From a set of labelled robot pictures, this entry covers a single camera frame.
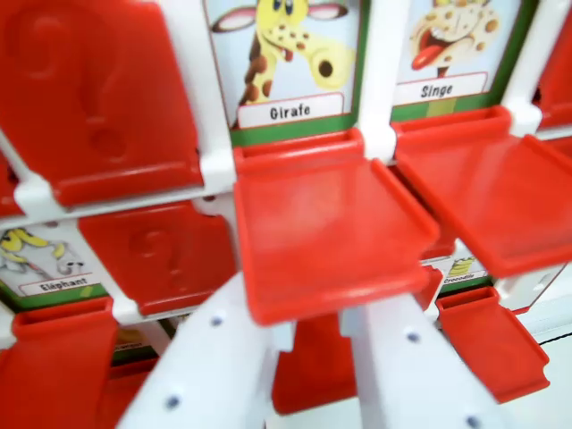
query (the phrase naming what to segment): animal picture card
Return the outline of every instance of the animal picture card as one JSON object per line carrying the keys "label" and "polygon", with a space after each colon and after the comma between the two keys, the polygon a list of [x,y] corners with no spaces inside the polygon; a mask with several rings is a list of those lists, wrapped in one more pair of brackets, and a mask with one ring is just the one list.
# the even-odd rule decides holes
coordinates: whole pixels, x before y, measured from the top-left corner
{"label": "animal picture card", "polygon": [[100,283],[57,223],[0,233],[0,282],[4,292],[8,288],[16,297],[33,297]]}
{"label": "animal picture card", "polygon": [[204,7],[235,145],[264,140],[244,141],[244,130],[273,127],[270,140],[287,139],[299,128],[276,125],[355,110],[361,0],[208,0]]}
{"label": "animal picture card", "polygon": [[517,21],[527,21],[521,3],[413,0],[393,101],[395,106],[425,103],[425,111],[414,108],[393,119],[452,113],[461,97],[491,92]]}

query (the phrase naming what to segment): name label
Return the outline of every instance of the name label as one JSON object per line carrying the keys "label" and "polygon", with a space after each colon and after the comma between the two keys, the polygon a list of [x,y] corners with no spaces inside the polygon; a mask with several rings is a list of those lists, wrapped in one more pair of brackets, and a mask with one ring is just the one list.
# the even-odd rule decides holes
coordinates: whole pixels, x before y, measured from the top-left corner
{"label": "name label", "polygon": [[305,121],[342,114],[343,95],[339,92],[322,96],[243,105],[239,108],[239,126],[244,128]]}
{"label": "name label", "polygon": [[100,281],[92,273],[79,274],[71,277],[63,277],[57,280],[45,280],[42,282],[33,282],[22,284],[19,289],[21,296],[29,297],[33,295],[41,295],[43,293],[57,292],[59,290],[68,290],[98,284]]}
{"label": "name label", "polygon": [[472,73],[440,79],[400,83],[395,89],[393,104],[411,105],[423,101],[472,96],[484,92],[487,73]]}

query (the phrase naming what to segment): guess who game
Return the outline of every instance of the guess who game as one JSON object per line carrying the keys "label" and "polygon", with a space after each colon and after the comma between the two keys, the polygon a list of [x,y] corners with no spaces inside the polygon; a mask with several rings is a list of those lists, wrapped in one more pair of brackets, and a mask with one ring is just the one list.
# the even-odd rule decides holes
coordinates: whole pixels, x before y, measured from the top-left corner
{"label": "guess who game", "polygon": [[496,105],[537,2],[413,0],[393,121]]}
{"label": "guess who game", "polygon": [[234,146],[355,123],[366,38],[363,3],[204,2]]}

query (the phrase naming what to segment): monkey tongue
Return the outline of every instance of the monkey tongue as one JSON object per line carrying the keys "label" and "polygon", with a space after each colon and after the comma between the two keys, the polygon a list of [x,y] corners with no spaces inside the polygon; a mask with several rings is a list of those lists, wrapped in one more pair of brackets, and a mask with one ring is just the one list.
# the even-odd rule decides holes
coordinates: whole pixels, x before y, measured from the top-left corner
{"label": "monkey tongue", "polygon": [[438,45],[430,45],[424,47],[421,49],[421,52],[419,52],[419,54],[417,54],[417,56],[414,58],[413,63],[411,63],[411,68],[413,70],[423,69],[426,67],[426,65],[432,63],[434,59],[437,58],[441,52],[443,52],[444,49],[444,46]]}

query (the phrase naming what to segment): red plastic flap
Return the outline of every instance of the red plastic flap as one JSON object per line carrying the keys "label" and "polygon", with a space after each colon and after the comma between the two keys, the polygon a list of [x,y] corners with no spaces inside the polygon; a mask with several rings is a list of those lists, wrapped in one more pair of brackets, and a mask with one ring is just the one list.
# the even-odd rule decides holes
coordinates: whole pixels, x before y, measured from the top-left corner
{"label": "red plastic flap", "polygon": [[342,149],[332,158],[320,152],[321,137],[296,153],[269,148],[241,160],[240,253],[260,324],[328,314],[426,284],[419,257],[437,238],[437,225],[380,162],[356,155],[356,130],[333,136]]}
{"label": "red plastic flap", "polygon": [[84,218],[80,230],[142,315],[201,304],[236,273],[226,221],[190,201]]}
{"label": "red plastic flap", "polygon": [[[393,174],[395,174],[395,177],[397,177],[400,182],[403,183],[403,186],[405,186],[408,191],[411,192],[415,198],[417,198],[419,204],[421,204],[421,206],[423,206],[423,208],[427,210],[434,218],[435,213],[431,207],[429,207],[427,203],[424,202],[419,192],[417,192],[415,187],[408,182],[400,170],[395,165],[392,165],[388,168]],[[447,223],[441,222],[439,219],[435,219],[435,221],[437,221],[439,224],[439,239],[435,241],[430,248],[423,252],[423,255],[421,255],[421,260],[423,261],[426,259],[433,259],[435,257],[448,257],[455,251],[455,240],[457,239],[457,235]]]}
{"label": "red plastic flap", "polygon": [[23,212],[14,200],[14,191],[18,185],[18,178],[1,152],[0,173],[2,174],[0,176],[2,178],[0,181],[0,216],[23,215]]}
{"label": "red plastic flap", "polygon": [[3,427],[94,427],[117,335],[112,304],[92,299],[15,317],[18,342],[0,355]]}
{"label": "red plastic flap", "polygon": [[97,414],[97,429],[114,429],[155,366],[156,359],[114,366]]}
{"label": "red plastic flap", "polygon": [[560,153],[572,159],[572,137],[566,137],[564,139],[548,140],[545,141],[544,143],[550,145],[551,147],[554,147]]}
{"label": "red plastic flap", "polygon": [[64,205],[202,184],[159,6],[0,2],[0,128]]}
{"label": "red plastic flap", "polygon": [[538,84],[535,103],[543,111],[542,128],[572,124],[572,12],[568,13],[564,27],[551,59],[546,64]]}
{"label": "red plastic flap", "polygon": [[437,300],[442,329],[461,358],[499,402],[548,387],[548,356],[492,288]]}
{"label": "red plastic flap", "polygon": [[281,353],[273,403],[280,414],[356,396],[351,340],[340,335],[337,314],[302,320],[291,353]]}
{"label": "red plastic flap", "polygon": [[500,107],[394,124],[398,168],[495,277],[572,260],[572,162]]}
{"label": "red plastic flap", "polygon": [[419,303],[419,306],[425,311],[431,303],[433,302],[433,298],[439,289],[439,285],[441,284],[441,280],[443,280],[443,274],[441,271],[432,268],[431,266],[426,266],[425,270],[429,276],[429,282],[425,285],[423,289],[421,289],[418,293],[415,294],[415,299]]}

